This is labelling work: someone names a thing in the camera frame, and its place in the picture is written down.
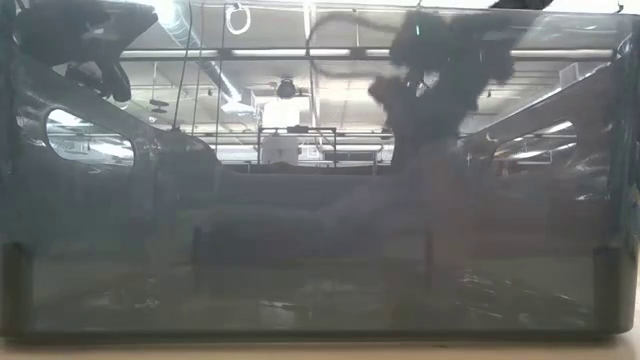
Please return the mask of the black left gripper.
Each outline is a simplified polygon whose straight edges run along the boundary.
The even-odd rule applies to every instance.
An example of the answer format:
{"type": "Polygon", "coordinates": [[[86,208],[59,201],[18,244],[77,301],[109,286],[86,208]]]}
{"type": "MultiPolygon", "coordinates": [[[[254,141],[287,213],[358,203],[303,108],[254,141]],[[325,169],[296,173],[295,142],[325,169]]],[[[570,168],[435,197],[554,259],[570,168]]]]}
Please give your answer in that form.
{"type": "Polygon", "coordinates": [[[128,102],[132,97],[129,77],[119,62],[70,63],[64,77],[116,102],[128,102]]]}

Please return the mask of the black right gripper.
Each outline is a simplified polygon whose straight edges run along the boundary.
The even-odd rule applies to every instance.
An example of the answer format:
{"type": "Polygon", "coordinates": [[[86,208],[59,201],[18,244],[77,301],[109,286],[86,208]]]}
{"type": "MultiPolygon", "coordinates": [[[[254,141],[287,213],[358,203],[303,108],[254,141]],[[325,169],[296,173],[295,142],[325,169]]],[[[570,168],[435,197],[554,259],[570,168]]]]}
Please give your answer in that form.
{"type": "Polygon", "coordinates": [[[378,76],[368,93],[382,106],[385,127],[394,135],[391,166],[402,168],[423,146],[457,138],[462,121],[477,109],[481,76],[443,71],[422,93],[405,78],[378,76]]]}

